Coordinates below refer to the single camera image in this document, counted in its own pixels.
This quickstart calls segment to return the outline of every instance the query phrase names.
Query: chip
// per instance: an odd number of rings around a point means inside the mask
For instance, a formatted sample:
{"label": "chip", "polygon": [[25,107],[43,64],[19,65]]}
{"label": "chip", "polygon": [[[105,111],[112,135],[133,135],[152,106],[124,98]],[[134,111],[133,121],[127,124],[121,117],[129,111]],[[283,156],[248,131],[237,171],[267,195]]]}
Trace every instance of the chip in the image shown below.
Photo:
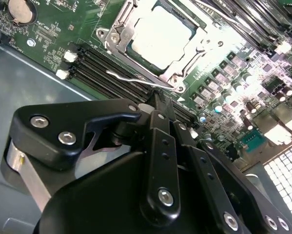
{"label": "chip", "polygon": [[157,6],[135,26],[132,49],[159,69],[184,55],[191,30],[163,7]]}
{"label": "chip", "polygon": [[236,101],[233,101],[232,103],[230,103],[230,105],[235,108],[239,105],[239,103]]}
{"label": "chip", "polygon": [[229,80],[221,72],[219,72],[217,70],[214,70],[212,72],[212,74],[213,74],[214,78],[216,80],[218,80],[220,83],[228,83],[229,82]]}
{"label": "chip", "polygon": [[273,67],[270,64],[266,64],[265,67],[263,67],[264,72],[269,72]]}
{"label": "chip", "polygon": [[215,97],[215,94],[213,94],[211,91],[209,91],[208,89],[206,89],[205,87],[201,87],[199,89],[199,93],[205,97],[206,99],[211,99]]}
{"label": "chip", "polygon": [[238,72],[225,61],[223,61],[219,66],[230,76],[238,75]]}

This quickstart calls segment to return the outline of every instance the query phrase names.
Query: ram slot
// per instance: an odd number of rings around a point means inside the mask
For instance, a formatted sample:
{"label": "ram slot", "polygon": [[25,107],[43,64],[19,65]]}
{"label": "ram slot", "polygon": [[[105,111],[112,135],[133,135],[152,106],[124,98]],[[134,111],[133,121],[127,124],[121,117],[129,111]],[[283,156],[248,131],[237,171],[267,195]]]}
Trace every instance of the ram slot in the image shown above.
{"label": "ram slot", "polygon": [[278,31],[278,26],[274,21],[270,22],[267,20],[268,14],[261,12],[261,8],[256,7],[256,4],[252,4],[248,0],[234,0],[239,6],[247,12],[252,19],[256,21],[264,30],[269,33],[272,37],[281,36],[282,33]]}
{"label": "ram slot", "polygon": [[279,25],[292,25],[292,20],[279,3],[273,0],[253,0],[259,4]]}

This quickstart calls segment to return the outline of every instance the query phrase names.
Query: green circuit board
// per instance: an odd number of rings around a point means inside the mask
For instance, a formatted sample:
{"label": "green circuit board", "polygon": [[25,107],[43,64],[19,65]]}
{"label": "green circuit board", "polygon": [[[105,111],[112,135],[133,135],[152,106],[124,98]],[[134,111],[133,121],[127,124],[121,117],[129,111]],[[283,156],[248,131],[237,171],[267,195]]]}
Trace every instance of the green circuit board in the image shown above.
{"label": "green circuit board", "polygon": [[[292,3],[292,0],[281,1]],[[6,11],[0,12],[1,31],[11,36],[10,46],[15,50],[55,73],[71,42],[87,44],[120,64],[127,71],[136,73],[124,62],[109,55],[96,36],[97,28],[110,28],[112,26],[125,0],[32,0],[32,2],[38,12],[38,19],[32,25],[19,27],[11,21]],[[210,50],[186,77],[184,81],[186,91],[184,93],[166,91],[166,95],[195,115],[205,113],[207,121],[203,124],[206,129],[204,133],[210,133],[219,147],[225,148],[231,143],[239,144],[242,147],[241,139],[249,133],[239,117],[240,111],[245,109],[245,103],[252,101],[261,105],[258,112],[252,117],[264,110],[270,111],[279,104],[279,101],[271,96],[262,85],[249,86],[241,78],[242,74],[250,72],[261,83],[272,82],[274,76],[283,77],[286,84],[292,89],[292,80],[286,78],[290,76],[292,71],[282,61],[269,62],[264,55],[247,44],[233,28],[212,10],[203,6],[200,6],[200,9],[205,13],[204,17],[207,16],[215,22],[218,29],[210,35],[211,43],[216,45],[216,49]],[[208,24],[198,16],[195,16],[194,19],[201,27]],[[36,43],[34,47],[28,45],[30,39]],[[241,67],[233,64],[227,58],[230,53],[235,53],[246,65]],[[223,62],[231,66],[236,74],[225,73],[221,68]],[[272,66],[272,69],[266,72],[263,68],[268,64]],[[199,93],[199,88],[205,84],[207,78],[214,76],[215,69],[229,79],[228,83],[222,85],[223,90],[234,92],[231,83],[236,81],[244,86],[245,92],[243,94],[234,95],[236,106],[225,104],[221,100],[220,91],[214,91],[214,97],[204,97],[206,102],[202,105],[193,101],[193,95]],[[77,79],[72,79],[69,82],[81,87],[98,99],[106,99],[103,94],[89,88],[88,85]],[[214,100],[220,100],[223,103],[223,111],[220,114],[212,108]]]}

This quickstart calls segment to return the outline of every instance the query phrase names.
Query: black memory slot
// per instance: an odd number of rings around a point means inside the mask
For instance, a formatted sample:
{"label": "black memory slot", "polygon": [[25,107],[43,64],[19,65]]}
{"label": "black memory slot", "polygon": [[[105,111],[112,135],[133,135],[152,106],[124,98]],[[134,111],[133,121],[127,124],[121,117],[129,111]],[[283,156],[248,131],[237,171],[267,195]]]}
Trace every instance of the black memory slot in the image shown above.
{"label": "black memory slot", "polygon": [[269,24],[272,25],[275,29],[279,31],[279,25],[283,23],[277,18],[272,17],[273,13],[270,11],[269,8],[263,8],[256,0],[246,0],[249,4],[255,6],[255,8],[264,16],[266,20],[268,20]]}
{"label": "black memory slot", "polygon": [[286,24],[292,24],[292,20],[289,19],[287,12],[284,11],[282,6],[279,6],[278,2],[273,2],[272,0],[268,0],[268,4],[266,4],[262,0],[253,0],[257,2],[257,4],[261,5],[262,8],[276,21],[278,22],[279,25],[283,25],[284,22],[281,21],[279,16],[275,14],[275,12],[272,12],[271,7],[273,8],[274,11],[277,11],[278,14],[280,14],[283,19],[286,21]]}
{"label": "black memory slot", "polygon": [[278,30],[279,26],[277,23],[260,7],[260,5],[256,4],[256,2],[251,2],[251,0],[241,0],[240,2],[244,2],[244,6],[251,7],[262,19],[262,25],[267,25],[267,29],[271,34],[276,33],[278,36],[283,35],[282,32]]}
{"label": "black memory slot", "polygon": [[100,66],[98,63],[95,63],[92,60],[89,60],[88,58],[85,58],[82,61],[82,66],[86,66],[88,69],[90,69],[93,73],[98,74],[98,78],[102,77],[104,79],[107,79],[110,83],[112,83],[115,87],[118,87],[122,91],[129,93],[130,95],[136,97],[136,98],[144,98],[146,97],[146,93],[142,92],[141,90],[138,90],[133,83],[121,81],[110,74],[106,73],[106,69],[102,66]]}
{"label": "black memory slot", "polygon": [[[226,13],[226,15],[228,15],[229,17],[231,17],[230,12],[227,8],[222,7],[219,8],[219,3],[218,2],[214,2],[212,0],[204,0],[205,3],[207,3],[208,5],[211,5],[212,7],[216,8],[219,11],[223,11],[224,13]],[[255,49],[257,50],[261,50],[262,46],[261,46],[261,41],[256,38],[253,34],[247,34],[245,33],[242,29],[238,28],[234,23],[231,23],[229,21],[226,21],[226,23],[232,27],[237,33],[239,33],[251,46],[253,46]]]}
{"label": "black memory slot", "polygon": [[[134,77],[134,75],[132,73],[126,71],[120,65],[116,64],[114,61],[111,61],[109,58],[105,57],[104,55],[102,55],[101,53],[99,53],[95,50],[88,50],[85,54],[86,54],[87,58],[90,58],[93,61],[95,61],[96,63],[100,64],[106,70],[113,71],[122,77],[136,78],[136,77]],[[146,85],[146,84],[132,83],[132,85],[143,92],[151,91],[151,87],[149,85]]]}
{"label": "black memory slot", "polygon": [[221,2],[230,6],[234,10],[237,16],[241,17],[250,27],[254,30],[260,37],[264,38],[266,41],[270,40],[270,35],[265,32],[249,15],[247,12],[243,11],[234,0],[221,0]]}

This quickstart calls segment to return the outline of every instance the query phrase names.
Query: hole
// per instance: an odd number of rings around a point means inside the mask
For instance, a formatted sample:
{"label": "hole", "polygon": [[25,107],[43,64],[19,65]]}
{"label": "hole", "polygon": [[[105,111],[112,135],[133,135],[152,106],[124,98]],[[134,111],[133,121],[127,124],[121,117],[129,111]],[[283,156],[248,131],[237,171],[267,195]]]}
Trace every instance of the hole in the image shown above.
{"label": "hole", "polygon": [[105,33],[103,31],[98,31],[98,36],[100,36],[101,38],[105,35]]}
{"label": "hole", "polygon": [[170,159],[170,156],[166,153],[163,153],[162,156],[166,159],[166,160],[169,160]]}
{"label": "hole", "polygon": [[169,142],[167,140],[162,140],[163,144],[169,145]]}
{"label": "hole", "polygon": [[214,180],[214,176],[211,174],[211,173],[208,173],[208,177],[211,179],[211,180]]}
{"label": "hole", "polygon": [[205,160],[205,158],[200,158],[201,159],[201,161],[203,162],[203,163],[206,163],[206,160]]}

